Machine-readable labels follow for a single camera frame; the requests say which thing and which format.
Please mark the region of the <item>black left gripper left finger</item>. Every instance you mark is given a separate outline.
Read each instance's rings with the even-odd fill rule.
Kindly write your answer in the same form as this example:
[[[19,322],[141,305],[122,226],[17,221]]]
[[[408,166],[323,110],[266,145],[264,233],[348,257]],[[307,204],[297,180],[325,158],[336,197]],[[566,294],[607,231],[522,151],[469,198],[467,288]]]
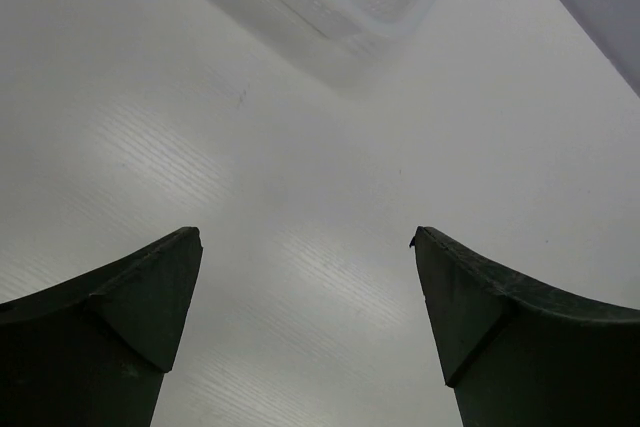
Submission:
[[[203,247],[182,227],[1,305],[4,426],[148,426],[173,366]]]

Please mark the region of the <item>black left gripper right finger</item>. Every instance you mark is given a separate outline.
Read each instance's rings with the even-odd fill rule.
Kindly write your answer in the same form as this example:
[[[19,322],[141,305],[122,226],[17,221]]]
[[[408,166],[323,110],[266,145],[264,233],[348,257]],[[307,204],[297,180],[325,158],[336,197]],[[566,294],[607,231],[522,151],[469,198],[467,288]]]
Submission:
[[[638,424],[637,310],[538,281],[432,227],[411,244],[464,425]]]

